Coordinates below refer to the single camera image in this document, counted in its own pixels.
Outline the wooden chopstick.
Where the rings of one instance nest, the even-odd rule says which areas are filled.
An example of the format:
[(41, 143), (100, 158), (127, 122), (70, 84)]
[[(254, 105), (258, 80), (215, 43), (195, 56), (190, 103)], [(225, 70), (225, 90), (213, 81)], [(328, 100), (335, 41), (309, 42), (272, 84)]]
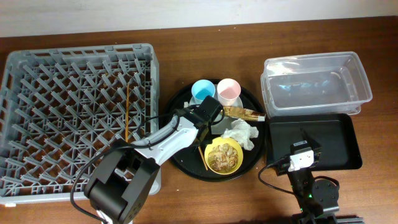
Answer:
[(201, 149), (201, 146), (198, 146), (198, 151), (200, 153), (200, 156), (201, 156), (201, 159), (203, 161), (203, 165), (205, 166), (205, 169), (208, 170), (208, 166), (206, 164), (206, 160), (205, 160), (205, 157), (204, 157), (204, 153), (203, 153), (203, 151)]
[(126, 85), (125, 141), (129, 141), (129, 84)]

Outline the yellow bowl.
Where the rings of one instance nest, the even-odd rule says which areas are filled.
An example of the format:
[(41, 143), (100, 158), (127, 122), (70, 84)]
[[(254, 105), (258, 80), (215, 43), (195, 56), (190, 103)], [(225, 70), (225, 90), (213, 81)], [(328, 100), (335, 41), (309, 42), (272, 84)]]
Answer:
[[(214, 170), (209, 166), (208, 154), (210, 153), (210, 151), (211, 151), (214, 147), (219, 146), (219, 145), (222, 145), (222, 144), (229, 144), (230, 146), (234, 147), (234, 148), (237, 150), (237, 152), (238, 152), (238, 163), (237, 163), (237, 166), (236, 166), (233, 170), (231, 170), (231, 171), (229, 171), (229, 172), (217, 172), (217, 171), (214, 171)], [(242, 163), (243, 163), (243, 150), (242, 150), (241, 146), (239, 145), (239, 143), (238, 143), (237, 141), (235, 141), (234, 139), (231, 139), (231, 138), (225, 138), (225, 139), (224, 139), (224, 138), (222, 138), (222, 137), (218, 137), (218, 138), (214, 138), (214, 140), (212, 141), (212, 143), (211, 143), (211, 144), (208, 144), (208, 145), (206, 146), (205, 151), (204, 151), (204, 157), (205, 157), (205, 160), (206, 160), (206, 164), (207, 164), (207, 166), (208, 166), (208, 168), (209, 168), (210, 170), (212, 170), (213, 172), (215, 172), (215, 173), (217, 173), (217, 174), (220, 174), (220, 175), (230, 175), (230, 174), (235, 173), (235, 172), (241, 167), (241, 165), (242, 165)]]

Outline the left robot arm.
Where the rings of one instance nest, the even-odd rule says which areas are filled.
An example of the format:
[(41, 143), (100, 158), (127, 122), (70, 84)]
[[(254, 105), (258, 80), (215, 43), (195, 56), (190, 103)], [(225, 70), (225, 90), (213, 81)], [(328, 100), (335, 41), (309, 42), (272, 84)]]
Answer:
[(176, 109), (167, 125), (141, 140), (114, 141), (96, 157), (84, 195), (101, 223), (131, 223), (143, 207), (161, 165), (178, 151), (201, 143), (223, 107), (211, 96)]

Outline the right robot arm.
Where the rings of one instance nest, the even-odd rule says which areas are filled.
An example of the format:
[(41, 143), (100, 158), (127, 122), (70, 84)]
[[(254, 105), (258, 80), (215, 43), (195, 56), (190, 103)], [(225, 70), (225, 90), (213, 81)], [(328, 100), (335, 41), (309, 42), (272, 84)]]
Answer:
[(364, 223), (361, 217), (336, 217), (340, 183), (331, 177), (313, 176), (322, 146), (306, 131), (303, 140), (290, 145), (290, 153), (277, 162), (277, 174), (286, 174), (301, 213), (292, 216), (293, 223)]

